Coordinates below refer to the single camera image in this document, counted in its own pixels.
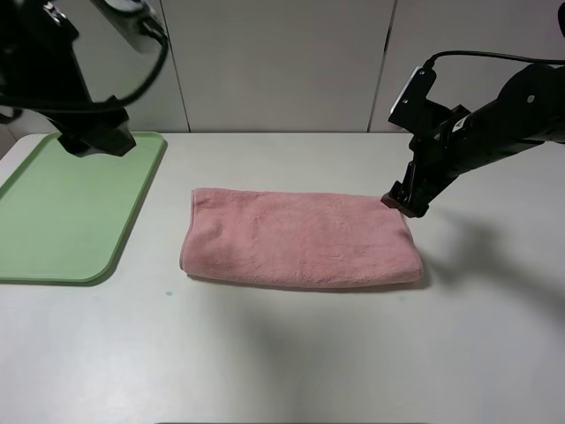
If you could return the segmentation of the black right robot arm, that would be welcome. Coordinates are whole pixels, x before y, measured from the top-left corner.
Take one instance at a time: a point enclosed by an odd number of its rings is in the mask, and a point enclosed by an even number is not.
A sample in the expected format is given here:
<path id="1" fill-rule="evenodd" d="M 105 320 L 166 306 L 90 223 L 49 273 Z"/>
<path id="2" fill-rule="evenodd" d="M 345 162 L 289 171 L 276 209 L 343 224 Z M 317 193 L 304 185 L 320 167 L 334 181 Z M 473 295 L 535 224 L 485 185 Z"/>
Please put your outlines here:
<path id="1" fill-rule="evenodd" d="M 404 130 L 407 170 L 385 205 L 421 217 L 472 170 L 564 141 L 561 1 L 399 1 L 372 130 Z"/>

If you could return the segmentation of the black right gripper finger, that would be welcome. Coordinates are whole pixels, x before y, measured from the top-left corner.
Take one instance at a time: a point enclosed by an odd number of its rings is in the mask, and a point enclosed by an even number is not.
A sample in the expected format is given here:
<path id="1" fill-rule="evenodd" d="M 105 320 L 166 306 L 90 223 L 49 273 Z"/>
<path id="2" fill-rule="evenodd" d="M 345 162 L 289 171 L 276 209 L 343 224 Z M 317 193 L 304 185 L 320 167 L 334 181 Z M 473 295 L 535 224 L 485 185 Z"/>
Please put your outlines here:
<path id="1" fill-rule="evenodd" d="M 423 217 L 429 209 L 429 201 L 424 199 L 402 199 L 398 201 L 398 210 L 407 217 Z"/>
<path id="2" fill-rule="evenodd" d="M 388 208 L 397 210 L 412 210 L 412 189 L 412 178 L 408 178 L 403 182 L 396 181 L 392 188 L 381 197 L 380 201 Z"/>

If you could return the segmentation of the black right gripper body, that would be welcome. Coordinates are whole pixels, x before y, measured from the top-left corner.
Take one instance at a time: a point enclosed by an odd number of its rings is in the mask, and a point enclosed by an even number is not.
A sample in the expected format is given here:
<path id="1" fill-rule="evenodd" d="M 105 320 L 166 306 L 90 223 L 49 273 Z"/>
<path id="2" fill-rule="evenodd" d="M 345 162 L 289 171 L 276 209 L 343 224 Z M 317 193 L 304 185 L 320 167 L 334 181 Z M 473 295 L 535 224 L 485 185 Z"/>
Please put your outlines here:
<path id="1" fill-rule="evenodd" d="M 388 121 L 412 135 L 412 159 L 400 182 L 413 179 L 412 199 L 430 203 L 455 178 L 449 174 L 447 139 L 453 125 L 469 114 L 463 106 L 449 109 L 427 99 L 437 74 L 432 66 L 416 68 L 391 107 Z"/>

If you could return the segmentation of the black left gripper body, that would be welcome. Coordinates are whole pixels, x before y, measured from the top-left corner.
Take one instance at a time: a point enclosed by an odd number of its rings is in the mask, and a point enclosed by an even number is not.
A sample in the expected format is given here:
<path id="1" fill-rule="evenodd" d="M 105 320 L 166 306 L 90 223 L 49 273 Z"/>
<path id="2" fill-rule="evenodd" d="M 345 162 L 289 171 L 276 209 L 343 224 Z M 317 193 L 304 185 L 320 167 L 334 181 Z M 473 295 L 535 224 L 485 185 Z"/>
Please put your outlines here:
<path id="1" fill-rule="evenodd" d="M 9 113 L 1 114 L 3 125 L 21 117 L 34 101 L 93 102 L 73 50 L 78 38 L 76 27 L 48 1 L 1 2 L 1 94 L 25 104 L 9 106 Z M 41 114 L 72 155 L 123 156 L 135 147 L 123 108 L 73 113 L 58 108 Z"/>

